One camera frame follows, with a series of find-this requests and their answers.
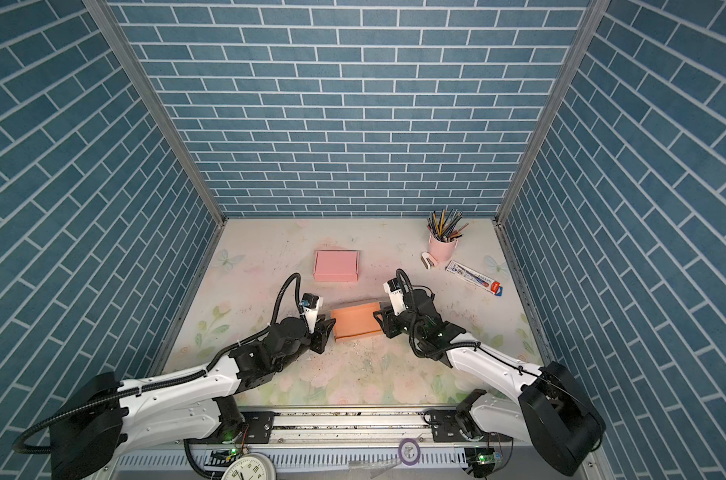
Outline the orange paper box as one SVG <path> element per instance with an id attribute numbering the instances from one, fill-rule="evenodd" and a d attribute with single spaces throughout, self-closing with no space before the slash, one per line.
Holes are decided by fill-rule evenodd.
<path id="1" fill-rule="evenodd" d="M 336 320 L 334 337 L 346 342 L 381 335 L 383 333 L 374 313 L 381 310 L 379 302 L 370 302 L 338 308 L 331 311 Z"/>

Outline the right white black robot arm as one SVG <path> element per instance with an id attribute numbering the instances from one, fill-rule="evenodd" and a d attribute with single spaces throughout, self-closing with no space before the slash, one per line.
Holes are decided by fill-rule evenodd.
<path id="1" fill-rule="evenodd" d="M 530 443 L 552 468 L 572 476 L 602 442 L 606 423 L 570 371 L 558 362 L 525 362 L 442 319 L 433 293 L 384 285 L 390 304 L 374 317 L 385 335 L 404 334 L 418 358 L 440 362 L 485 383 L 457 407 L 452 426 L 469 440 L 494 434 Z"/>

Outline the pink paper box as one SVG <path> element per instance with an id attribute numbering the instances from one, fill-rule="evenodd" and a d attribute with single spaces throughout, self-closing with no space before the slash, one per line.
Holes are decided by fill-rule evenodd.
<path id="1" fill-rule="evenodd" d="M 354 250 L 318 250 L 313 277 L 318 282 L 357 282 L 359 252 Z"/>

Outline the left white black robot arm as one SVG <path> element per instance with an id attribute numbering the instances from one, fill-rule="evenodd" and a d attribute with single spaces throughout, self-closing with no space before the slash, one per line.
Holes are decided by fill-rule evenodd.
<path id="1" fill-rule="evenodd" d="M 271 381 L 303 353 L 324 352 L 335 319 L 315 326 L 288 317 L 207 365 L 145 379 L 100 374 L 51 417 L 13 443 L 18 454 L 47 455 L 55 479 L 84 479 L 133 450 L 175 440 L 235 440 L 245 424 L 235 397 Z"/>

